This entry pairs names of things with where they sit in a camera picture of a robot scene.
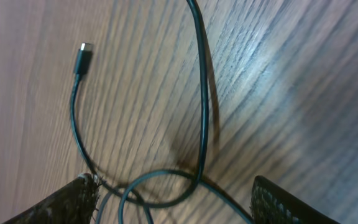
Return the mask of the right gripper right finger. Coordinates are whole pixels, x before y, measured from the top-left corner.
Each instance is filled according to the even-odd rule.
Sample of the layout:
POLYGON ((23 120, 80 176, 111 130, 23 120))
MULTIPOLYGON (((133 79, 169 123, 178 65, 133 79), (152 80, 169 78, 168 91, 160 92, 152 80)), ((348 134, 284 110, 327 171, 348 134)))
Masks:
POLYGON ((255 223, 337 223, 261 175, 254 179, 250 208, 255 223))

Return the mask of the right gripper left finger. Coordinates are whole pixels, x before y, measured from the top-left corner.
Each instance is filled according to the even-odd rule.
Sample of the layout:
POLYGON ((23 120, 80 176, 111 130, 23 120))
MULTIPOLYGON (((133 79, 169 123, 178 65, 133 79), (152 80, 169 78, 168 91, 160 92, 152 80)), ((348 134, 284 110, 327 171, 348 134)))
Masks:
POLYGON ((99 185, 89 173, 80 174, 53 194, 4 224, 91 223, 99 199, 99 185))

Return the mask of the black usb cable long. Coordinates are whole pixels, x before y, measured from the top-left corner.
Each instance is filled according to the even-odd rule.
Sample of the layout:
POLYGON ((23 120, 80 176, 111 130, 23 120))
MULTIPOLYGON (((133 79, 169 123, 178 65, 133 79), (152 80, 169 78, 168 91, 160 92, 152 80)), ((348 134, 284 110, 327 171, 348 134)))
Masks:
POLYGON ((78 150, 85 161, 87 167, 91 171, 93 177, 99 180, 99 183, 108 190, 108 193, 104 196, 101 205, 98 210, 98 214, 95 222, 100 223, 103 216, 104 208, 111 195, 115 195, 121 198, 118 208, 118 220, 119 223, 124 222, 124 206, 126 202, 133 203, 135 205, 141 206, 144 209, 144 213, 148 223, 153 223, 154 220, 151 215, 151 209, 160 209, 160 208, 169 208, 174 205, 185 201, 197 188, 197 186, 202 185, 210 192, 214 193, 219 197, 226 205, 230 206, 235 213, 237 213, 246 223, 253 223, 254 219, 252 216, 247 213, 234 199, 230 198, 223 190, 221 190, 213 182, 207 180, 203 177, 204 166, 206 163, 206 154, 208 149, 208 122, 209 122, 209 101, 208 101, 208 65, 207 65, 207 55, 206 55, 206 32, 204 28, 203 17, 200 11, 200 8, 196 1, 187 0, 188 7, 192 13, 196 38, 198 44, 198 57, 200 63, 200 90, 201 90, 201 124, 200 124, 200 148, 198 151, 198 162, 197 170, 195 174, 189 174, 182 170, 173 170, 173 169, 161 169, 148 172, 129 185, 115 186, 112 187, 107 184, 105 181, 101 180, 98 172, 95 169, 95 164, 90 159, 83 142, 80 138, 78 132, 78 127, 76 124, 75 118, 75 103, 76 96, 78 93, 79 85, 81 79, 84 75, 88 73, 91 58, 93 56, 93 46, 89 43, 83 42, 80 48, 77 51, 75 66, 73 69, 73 74, 75 75, 75 81, 73 84, 73 89, 70 97, 70 122, 71 130, 73 132, 74 140, 78 146, 78 150), (191 181, 190 186, 176 199, 164 202, 164 203, 149 203, 145 202, 141 195, 135 190, 135 188, 149 180, 153 177, 162 176, 162 175, 178 175, 180 177, 186 178, 191 181))

